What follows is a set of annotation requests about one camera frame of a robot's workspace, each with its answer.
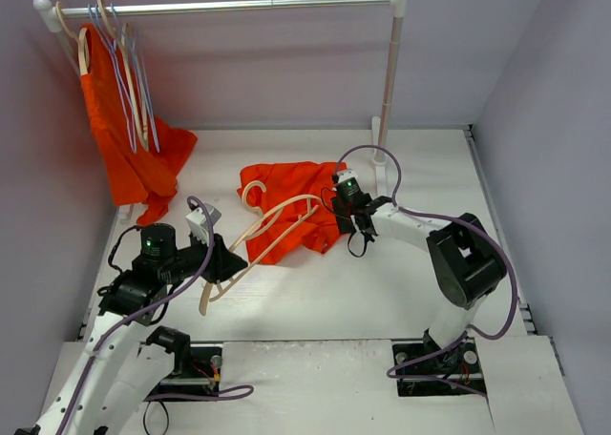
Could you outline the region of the orange t shirt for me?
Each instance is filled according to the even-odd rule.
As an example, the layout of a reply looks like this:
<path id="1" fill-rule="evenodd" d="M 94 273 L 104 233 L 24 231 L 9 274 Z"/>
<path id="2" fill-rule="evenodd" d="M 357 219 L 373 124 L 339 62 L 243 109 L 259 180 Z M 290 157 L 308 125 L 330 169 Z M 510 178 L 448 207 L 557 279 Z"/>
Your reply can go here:
<path id="1" fill-rule="evenodd" d="M 245 243 L 250 261 L 276 265 L 301 247 L 321 255 L 331 249 L 340 239 L 336 217 L 328 210 L 334 168 L 333 162 L 302 161 L 255 164 L 241 170 L 237 194 L 263 214 L 295 196 L 314 196 L 285 206 L 275 221 L 263 223 L 267 230 Z"/>

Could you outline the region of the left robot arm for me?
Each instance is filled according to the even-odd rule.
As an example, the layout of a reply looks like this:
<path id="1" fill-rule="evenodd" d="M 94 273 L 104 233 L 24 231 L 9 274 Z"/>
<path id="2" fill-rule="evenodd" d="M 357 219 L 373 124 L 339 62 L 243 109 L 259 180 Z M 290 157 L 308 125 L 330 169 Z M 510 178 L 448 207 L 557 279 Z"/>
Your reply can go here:
<path id="1" fill-rule="evenodd" d="M 231 280 L 247 262 L 208 229 L 191 232 L 182 249 L 169 224 L 139 233 L 139 253 L 103 288 L 94 327 L 69 378 L 22 433 L 117 434 L 142 403 L 223 402 L 253 393 L 250 384 L 221 390 L 217 380 L 202 390 L 166 387 L 165 381 L 194 371 L 195 356 L 188 334 L 160 322 L 170 300 L 189 284 Z"/>

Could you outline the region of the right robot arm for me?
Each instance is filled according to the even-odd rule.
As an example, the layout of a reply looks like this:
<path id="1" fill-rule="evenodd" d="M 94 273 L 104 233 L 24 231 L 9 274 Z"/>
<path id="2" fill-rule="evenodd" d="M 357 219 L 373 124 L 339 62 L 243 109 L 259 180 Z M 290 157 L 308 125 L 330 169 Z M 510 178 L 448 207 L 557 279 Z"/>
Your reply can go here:
<path id="1" fill-rule="evenodd" d="M 363 247 L 379 237 L 393 238 L 428 253 L 441 294 L 445 298 L 423 335 L 422 357 L 434 370 L 443 370 L 457 356 L 455 342 L 470 328 L 481 303 L 507 276 L 508 267 L 496 242 L 479 219 L 466 213 L 437 220 L 408 215 L 391 198 L 363 192 L 350 170 L 332 177 L 331 199 L 339 232 L 363 237 Z"/>

